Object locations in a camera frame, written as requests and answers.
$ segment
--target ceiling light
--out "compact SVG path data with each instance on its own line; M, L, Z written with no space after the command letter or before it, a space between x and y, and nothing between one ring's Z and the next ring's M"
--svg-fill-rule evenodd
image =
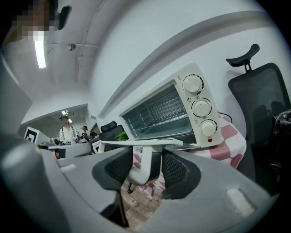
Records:
M44 51L44 41L35 41L35 53L40 69L46 68L45 65L45 51Z

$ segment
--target floor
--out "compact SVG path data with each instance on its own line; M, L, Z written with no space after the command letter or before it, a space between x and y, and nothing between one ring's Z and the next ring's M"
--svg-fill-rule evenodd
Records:
M133 193L127 193L128 181L121 187L121 195L125 215L130 226L130 230L138 232L142 225L150 219L161 204L161 192L157 193L153 199L140 191L138 186L131 186Z

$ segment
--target white shirt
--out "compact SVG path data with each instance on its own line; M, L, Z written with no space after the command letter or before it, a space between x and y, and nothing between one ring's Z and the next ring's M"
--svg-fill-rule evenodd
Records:
M85 133L86 134L86 132L83 130L83 129L80 129L79 131L78 131L78 133L79 133L79 136L81 137L82 136L82 133ZM80 142L86 142L87 140L85 139L85 138L83 138L83 139L81 139L80 140Z
M64 133L62 132L62 129L60 129L60 140L67 140L70 141L71 144L76 144L76 142L74 141L74 135L77 135L76 131L73 131L71 126L69 128L63 127L63 129Z

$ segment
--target ceiling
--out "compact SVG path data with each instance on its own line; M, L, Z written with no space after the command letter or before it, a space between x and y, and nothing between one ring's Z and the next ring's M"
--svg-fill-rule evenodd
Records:
M45 37L46 68L38 67L33 40L9 43L4 58L26 94L36 100L51 95L56 87L86 84L102 38L132 2L59 0L58 11L65 5L72 11L62 30L50 29ZM71 43L76 45L73 51Z
M85 114L87 111L87 107L86 106L82 106L82 107L78 107L78 108L73 108L71 110L69 110L69 114L68 117L73 121L73 122L78 122L81 120L85 119ZM55 122L60 122L60 116L62 116L63 114L61 112L55 113L51 116L48 116L48 118L52 118L52 120L54 120Z

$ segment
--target tablecloth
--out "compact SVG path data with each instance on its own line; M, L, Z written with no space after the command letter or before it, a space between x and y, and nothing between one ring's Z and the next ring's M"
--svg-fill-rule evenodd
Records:
M238 132L229 119L225 116L219 115L219 122L221 126L221 133L224 138L223 142L220 145L192 149L187 152L219 160L223 163L229 164L233 168L237 168L240 161L242 160L246 152L246 140ZM133 166L140 168L142 157L141 147L134 147L133 152ZM165 180L161 172L159 178L154 182L147 185L139 186L139 189L147 194L149 198L153 198L155 193L161 192L165 189Z

